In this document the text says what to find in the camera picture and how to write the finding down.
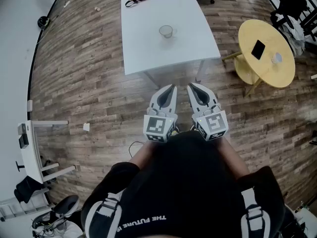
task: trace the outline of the white strap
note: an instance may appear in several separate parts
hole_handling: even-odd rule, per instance
[[[244,190],[241,192],[244,200],[244,204],[246,206],[246,209],[253,204],[257,204],[256,198],[254,195],[254,190],[252,188],[249,188],[247,190]]]
[[[121,218],[122,209],[120,205],[117,205],[121,199],[123,191],[120,191],[118,194],[108,193],[108,197],[104,200],[104,202],[99,201],[95,203],[92,208],[90,209],[86,222],[85,222],[85,231],[87,238],[89,237],[89,227],[90,223],[93,219],[93,216],[96,212],[101,215],[111,217],[113,212],[115,211],[114,219],[112,221],[111,227],[109,229],[107,238],[113,238],[116,234],[117,227],[119,226],[119,221]]]
[[[242,238],[249,238],[249,226],[250,231],[261,230],[264,227],[264,238],[269,236],[270,230],[270,218],[267,212],[261,209],[255,199],[254,190],[249,188],[241,192],[246,209],[251,205],[257,206],[248,209],[248,213],[241,218],[241,232]]]

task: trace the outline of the glass cup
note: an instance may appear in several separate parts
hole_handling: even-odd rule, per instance
[[[164,36],[164,38],[170,38],[173,35],[173,28],[171,26],[161,26],[159,28],[159,33],[162,34],[162,36]]]
[[[273,56],[273,58],[271,59],[272,63],[277,64],[282,62],[282,56],[280,53],[275,53],[275,55]]]

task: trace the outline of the wooden floor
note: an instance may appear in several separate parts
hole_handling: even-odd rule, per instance
[[[239,51],[242,22],[269,22],[273,10],[268,0],[198,2],[222,56]],[[63,3],[58,1],[52,19]],[[71,194],[84,201],[113,164],[129,160],[129,145],[145,140],[143,115],[154,91],[138,76],[124,75],[120,15],[120,0],[72,0],[39,45],[31,119],[69,121],[68,126],[38,129],[40,152],[61,168],[76,165],[76,171],[52,183],[53,202]],[[178,86],[181,130],[191,125],[186,85],[194,81],[197,66],[176,69],[168,77],[166,70],[152,72],[162,84]],[[317,147],[309,144],[317,120],[317,82],[310,76],[316,73],[316,56],[305,53],[296,59],[290,86],[276,89],[262,83],[246,99],[250,86],[236,75],[232,60],[208,69],[202,81],[226,110],[234,148],[252,171],[271,166],[292,207],[317,193]],[[83,130],[85,122],[89,132]],[[132,153],[139,147],[132,147]]]

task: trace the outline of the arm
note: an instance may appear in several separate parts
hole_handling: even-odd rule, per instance
[[[152,158],[155,145],[154,142],[147,141],[129,162],[137,165],[139,169],[143,169]]]
[[[217,148],[236,179],[246,176],[250,173],[245,162],[232,148],[225,137],[217,139]]]
[[[125,189],[132,179],[138,174],[140,169],[129,162],[120,162],[114,164],[105,176],[105,178],[97,185],[91,195],[87,198],[81,210],[81,223],[85,226],[87,215],[90,208],[98,201],[107,198],[108,193],[117,194]]]

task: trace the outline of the cable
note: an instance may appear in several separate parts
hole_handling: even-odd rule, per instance
[[[49,31],[52,29],[52,27],[56,24],[56,21],[57,21],[57,18],[60,16],[60,14],[63,12],[63,10],[64,10],[64,6],[63,6],[63,8],[61,9],[61,11],[59,12],[59,14],[55,17],[55,21],[51,24],[51,27],[47,30],[47,32],[46,32],[46,34],[43,36],[43,38],[42,39],[40,39],[39,40],[39,42],[36,44],[36,45],[38,45],[46,36],[47,36],[47,34],[49,33]]]
[[[129,146],[129,154],[130,154],[131,158],[132,158],[132,155],[131,155],[131,152],[130,152],[130,148],[131,148],[131,146],[132,146],[134,143],[140,143],[140,144],[143,144],[143,145],[145,144],[144,142],[134,141],[134,142]]]
[[[43,38],[42,39],[40,39],[39,40],[39,42],[36,44],[36,45],[38,45],[46,36],[47,36],[47,34],[49,33],[49,31],[52,29],[52,27],[54,26],[54,24],[56,24],[56,21],[57,21],[57,18],[60,16],[60,14],[62,13],[62,11],[64,10],[64,6],[63,6],[63,8],[60,10],[60,12],[59,12],[59,14],[58,15],[56,15],[56,17],[55,17],[55,21],[51,24],[51,27],[47,30],[47,32],[46,32],[46,34],[43,36]]]
[[[82,208],[80,208],[79,210],[77,210],[77,211],[74,211],[73,213],[71,213],[71,214],[68,214],[68,215],[64,215],[62,218],[61,218],[61,220],[63,219],[63,218],[66,218],[66,217],[68,217],[68,216],[71,216],[72,214],[74,214],[75,212],[79,212],[79,211],[81,211],[82,210]],[[53,223],[51,223],[51,224],[49,224],[47,227],[45,227],[42,231],[40,231],[39,233],[37,233],[37,235],[39,236],[39,237],[41,237],[41,233],[43,233],[43,235],[46,235],[47,237],[52,237],[53,235],[54,235],[54,229],[56,229],[57,227],[59,227],[60,225],[62,225],[62,224],[64,224],[65,222],[66,222],[67,220],[64,220],[62,223],[59,223],[56,227],[54,227],[54,228],[51,228],[53,225],[54,225],[54,222]]]

